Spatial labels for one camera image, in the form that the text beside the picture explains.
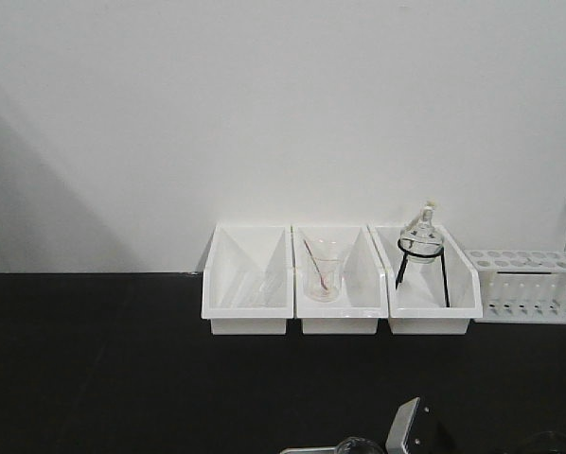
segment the white plastic bin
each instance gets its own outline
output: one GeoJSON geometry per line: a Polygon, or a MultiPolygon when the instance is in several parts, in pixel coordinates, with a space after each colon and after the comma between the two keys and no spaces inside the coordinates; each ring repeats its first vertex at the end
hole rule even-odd
{"type": "Polygon", "coordinates": [[[218,225],[203,272],[213,334],[285,334],[293,318],[289,226],[218,225]]]}
{"type": "Polygon", "coordinates": [[[362,226],[293,225],[296,317],[304,334],[374,334],[378,320],[388,317],[386,276],[376,248],[362,226]],[[320,302],[305,292],[310,256],[304,240],[346,243],[340,294],[320,302]]]}
{"type": "MultiPolygon", "coordinates": [[[[398,272],[403,257],[397,246],[403,226],[369,226],[386,269],[398,272]]],[[[465,334],[470,319],[483,316],[477,271],[450,233],[436,228],[445,238],[445,263],[450,295],[446,307],[440,258],[429,264],[409,261],[403,282],[389,287],[388,323],[394,334],[465,334]]]]}

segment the black wire stand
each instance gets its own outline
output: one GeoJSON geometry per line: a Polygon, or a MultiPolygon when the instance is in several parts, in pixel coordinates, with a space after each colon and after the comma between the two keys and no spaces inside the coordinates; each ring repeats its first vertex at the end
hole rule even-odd
{"type": "Polygon", "coordinates": [[[447,290],[447,270],[445,268],[445,248],[441,247],[441,250],[438,253],[432,253],[430,255],[424,255],[421,253],[412,253],[411,251],[407,251],[400,245],[400,240],[397,241],[397,246],[399,249],[403,251],[403,259],[400,262],[400,269],[398,270],[397,274],[397,282],[395,288],[398,288],[398,284],[403,282],[403,276],[405,275],[405,269],[407,269],[407,260],[409,255],[411,257],[418,257],[418,258],[437,258],[441,257],[441,271],[443,271],[443,289],[445,290],[445,306],[450,306],[450,294],[447,290]]]}

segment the black countertop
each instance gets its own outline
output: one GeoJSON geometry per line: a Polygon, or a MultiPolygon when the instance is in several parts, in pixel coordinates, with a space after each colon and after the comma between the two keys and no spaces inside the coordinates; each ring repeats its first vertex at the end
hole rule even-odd
{"type": "Polygon", "coordinates": [[[566,326],[212,336],[201,276],[0,274],[0,452],[276,454],[383,440],[427,396],[464,452],[566,432],[566,326]]]}

